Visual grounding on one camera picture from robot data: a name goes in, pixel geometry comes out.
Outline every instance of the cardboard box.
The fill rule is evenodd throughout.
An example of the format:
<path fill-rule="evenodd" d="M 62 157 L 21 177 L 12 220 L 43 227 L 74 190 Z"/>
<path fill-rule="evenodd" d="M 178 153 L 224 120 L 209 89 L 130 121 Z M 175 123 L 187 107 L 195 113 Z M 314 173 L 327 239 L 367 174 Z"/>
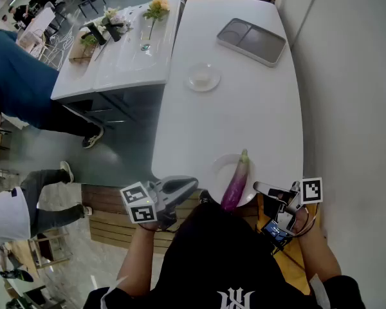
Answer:
<path fill-rule="evenodd" d="M 87 32 L 85 32 L 85 31 L 79 31 L 79 33 L 75 37 L 75 41 L 73 43 L 73 46 L 71 47 L 70 54 L 69 54 L 69 62 L 70 63 L 80 64 L 83 62 L 87 62 L 87 63 L 90 62 L 91 57 L 93 56 L 93 53 L 95 52 L 96 46 L 85 48 L 80 43 L 82 35 L 84 35 L 86 33 Z"/>

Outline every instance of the person's leg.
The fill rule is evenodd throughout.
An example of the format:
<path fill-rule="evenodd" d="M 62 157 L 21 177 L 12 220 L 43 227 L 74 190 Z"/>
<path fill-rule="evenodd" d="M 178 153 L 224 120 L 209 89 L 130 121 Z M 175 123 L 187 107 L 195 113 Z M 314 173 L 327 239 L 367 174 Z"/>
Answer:
<path fill-rule="evenodd" d="M 35 171 L 27 176 L 22 184 L 20 184 L 20 188 L 26 199 L 30 215 L 30 224 L 32 224 L 36 218 L 37 203 L 39 202 L 41 189 L 48 184 L 59 182 L 68 183 L 70 180 L 69 173 L 63 169 Z"/>
<path fill-rule="evenodd" d="M 51 112 L 39 127 L 47 131 L 58 131 L 91 138 L 100 134 L 100 127 L 67 110 L 58 102 L 51 102 Z"/>
<path fill-rule="evenodd" d="M 63 211 L 44 211 L 36 210 L 36 219 L 31 226 L 30 232 L 32 237 L 45 232 L 52 228 L 59 228 L 69 225 L 74 221 L 84 217 L 84 206 L 81 204 L 64 209 Z"/>

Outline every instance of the purple eggplant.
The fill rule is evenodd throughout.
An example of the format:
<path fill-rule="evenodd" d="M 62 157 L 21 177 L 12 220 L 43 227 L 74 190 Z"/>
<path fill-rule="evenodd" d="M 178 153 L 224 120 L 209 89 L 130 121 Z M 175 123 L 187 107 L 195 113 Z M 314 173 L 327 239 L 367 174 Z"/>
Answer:
<path fill-rule="evenodd" d="M 232 212 L 242 198 L 244 187 L 246 187 L 247 176 L 249 174 L 249 165 L 250 161 L 247 150 L 244 149 L 239 162 L 237 163 L 233 178 L 221 200 L 221 208 L 226 212 Z"/>

